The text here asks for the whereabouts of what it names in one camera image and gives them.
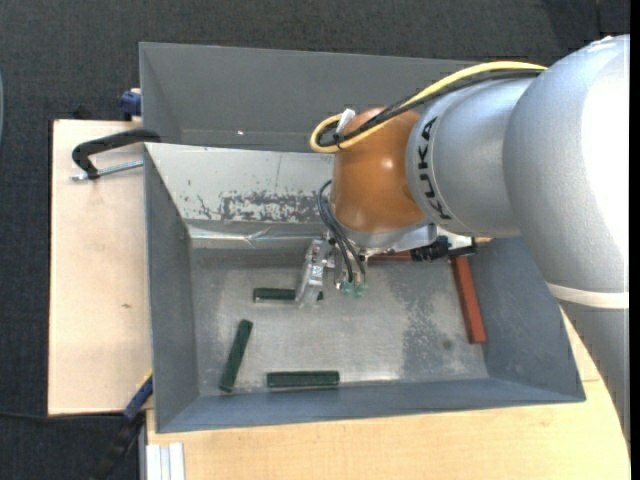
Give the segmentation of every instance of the gray bin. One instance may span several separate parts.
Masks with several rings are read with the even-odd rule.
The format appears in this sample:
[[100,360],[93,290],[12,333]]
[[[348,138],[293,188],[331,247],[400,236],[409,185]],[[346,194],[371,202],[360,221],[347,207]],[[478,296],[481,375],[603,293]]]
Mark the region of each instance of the gray bin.
[[[201,146],[148,145],[145,153],[160,432],[584,400],[558,304],[520,239],[495,240],[471,258],[487,332],[485,345],[471,345],[446,261],[372,262],[362,299],[328,283],[311,309],[260,305],[253,288],[295,287],[306,242],[280,247],[269,241],[282,238],[274,233],[260,247],[237,247],[222,241],[220,226],[237,237],[265,219],[212,219],[207,206],[185,217],[186,195],[207,200],[189,192],[192,178],[212,177],[209,192],[222,193],[215,167],[233,152],[212,146],[308,152],[325,116],[394,102],[466,63],[165,44],[142,44],[140,56],[145,128],[164,142]],[[191,153],[198,160],[185,166]],[[321,163],[309,174],[318,187],[330,172]],[[253,333],[236,392],[225,395],[217,383],[242,319],[254,322]],[[266,373],[301,369],[337,369],[341,384],[268,390]]]

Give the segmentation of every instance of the metal bracket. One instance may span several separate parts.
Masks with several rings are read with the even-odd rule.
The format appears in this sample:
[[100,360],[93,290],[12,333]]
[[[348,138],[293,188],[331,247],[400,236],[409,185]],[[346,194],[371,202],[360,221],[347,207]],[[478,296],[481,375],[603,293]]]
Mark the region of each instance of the metal bracket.
[[296,290],[296,304],[301,307],[311,307],[318,301],[322,291],[322,278],[327,266],[328,257],[333,246],[326,240],[313,240],[305,255],[302,281]]

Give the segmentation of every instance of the black clamp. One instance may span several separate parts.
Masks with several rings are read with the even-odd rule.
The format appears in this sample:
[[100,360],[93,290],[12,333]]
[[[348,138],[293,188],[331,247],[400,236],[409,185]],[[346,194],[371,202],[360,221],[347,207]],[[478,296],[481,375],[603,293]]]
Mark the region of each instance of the black clamp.
[[89,155],[103,153],[112,149],[129,146],[138,142],[162,142],[160,135],[152,130],[144,128],[136,128],[135,130],[127,130],[125,132],[115,133],[100,139],[90,140],[78,144],[71,153],[73,161],[87,173],[90,180],[96,180],[100,177],[100,171],[89,160]]

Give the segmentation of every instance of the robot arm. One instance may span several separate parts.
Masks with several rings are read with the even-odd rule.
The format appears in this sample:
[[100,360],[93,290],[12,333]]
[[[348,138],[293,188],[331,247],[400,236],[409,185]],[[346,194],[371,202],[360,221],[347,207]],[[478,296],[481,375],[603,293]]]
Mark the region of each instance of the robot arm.
[[521,235],[628,439],[629,51],[629,36],[607,38],[537,77],[486,80],[400,114],[337,149],[331,193],[365,256],[421,230],[423,244]]

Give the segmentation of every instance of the blue object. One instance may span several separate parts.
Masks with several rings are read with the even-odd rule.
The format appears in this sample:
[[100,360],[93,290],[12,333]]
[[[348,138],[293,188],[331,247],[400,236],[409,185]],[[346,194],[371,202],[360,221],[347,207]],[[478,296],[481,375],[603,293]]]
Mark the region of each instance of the blue object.
[[120,96],[120,108],[132,116],[142,115],[142,95],[127,91]]
[[140,389],[138,389],[137,393],[133,396],[129,405],[125,408],[123,414],[125,420],[133,421],[136,415],[140,412],[140,409],[142,409],[144,403],[147,401],[147,398],[149,398],[152,393],[153,376],[149,375],[147,380],[142,384],[142,386],[140,386]]

